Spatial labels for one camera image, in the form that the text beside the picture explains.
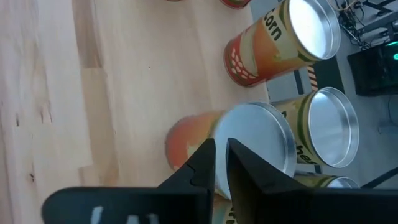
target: wood grain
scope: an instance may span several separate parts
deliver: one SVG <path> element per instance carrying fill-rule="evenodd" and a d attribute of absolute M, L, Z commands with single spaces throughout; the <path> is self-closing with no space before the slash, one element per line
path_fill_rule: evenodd
<path fill-rule="evenodd" d="M 0 222 L 41 223 L 64 187 L 156 186 L 176 121 L 267 101 L 222 61 L 251 23 L 217 0 L 0 0 Z"/>

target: green light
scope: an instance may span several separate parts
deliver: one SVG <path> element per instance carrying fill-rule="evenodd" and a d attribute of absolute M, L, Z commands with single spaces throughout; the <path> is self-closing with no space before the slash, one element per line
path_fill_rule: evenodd
<path fill-rule="evenodd" d="M 394 41 L 394 42 L 391 42 L 390 44 L 387 44 L 386 46 L 392 46 L 392 45 L 397 45 L 398 44 L 398 41 Z"/>

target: cylindrical tin can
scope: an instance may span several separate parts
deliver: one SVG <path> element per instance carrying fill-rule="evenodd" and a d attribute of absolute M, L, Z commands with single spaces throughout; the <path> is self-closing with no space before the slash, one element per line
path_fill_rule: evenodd
<path fill-rule="evenodd" d="M 230 200 L 220 200 L 213 204 L 212 224 L 236 224 L 235 211 Z"/>
<path fill-rule="evenodd" d="M 239 85 L 255 86 L 332 58 L 340 27 L 328 1 L 285 0 L 228 42 L 224 64 Z"/>
<path fill-rule="evenodd" d="M 358 119 L 353 105 L 339 90 L 326 87 L 273 105 L 292 128 L 299 163 L 341 168 L 355 158 Z"/>
<path fill-rule="evenodd" d="M 216 143 L 216 192 L 231 198 L 226 173 L 228 138 L 235 138 L 285 174 L 293 177 L 297 162 L 294 136 L 284 117 L 258 101 L 181 119 L 170 129 L 166 156 L 173 169 L 181 167 L 206 138 Z"/>
<path fill-rule="evenodd" d="M 244 8 L 251 0 L 220 0 L 224 5 L 233 9 Z"/>
<path fill-rule="evenodd" d="M 296 172 L 294 179 L 307 187 L 359 188 L 359 185 L 348 177 Z"/>

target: silver lid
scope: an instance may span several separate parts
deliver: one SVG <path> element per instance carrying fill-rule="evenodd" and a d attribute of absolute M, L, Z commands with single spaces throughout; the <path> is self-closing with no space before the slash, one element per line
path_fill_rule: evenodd
<path fill-rule="evenodd" d="M 328 185 L 329 188 L 359 188 L 359 185 L 348 177 L 337 177 Z"/>
<path fill-rule="evenodd" d="M 340 46 L 340 27 L 326 0 L 290 0 L 290 22 L 303 47 L 318 59 L 332 58 Z"/>
<path fill-rule="evenodd" d="M 293 177 L 297 162 L 294 136 L 285 118 L 273 106 L 250 102 L 235 106 L 218 121 L 216 142 L 216 186 L 231 198 L 226 174 L 226 144 L 236 138 L 274 167 Z"/>
<path fill-rule="evenodd" d="M 339 90 L 327 87 L 311 100 L 309 131 L 312 146 L 326 164 L 345 167 L 359 145 L 359 126 L 353 105 Z"/>

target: electronic equipment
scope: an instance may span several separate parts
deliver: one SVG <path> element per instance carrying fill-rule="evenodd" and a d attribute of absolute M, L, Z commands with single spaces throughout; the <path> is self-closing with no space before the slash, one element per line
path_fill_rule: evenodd
<path fill-rule="evenodd" d="M 361 96 L 398 93 L 398 42 L 391 41 L 349 55 L 355 90 Z"/>

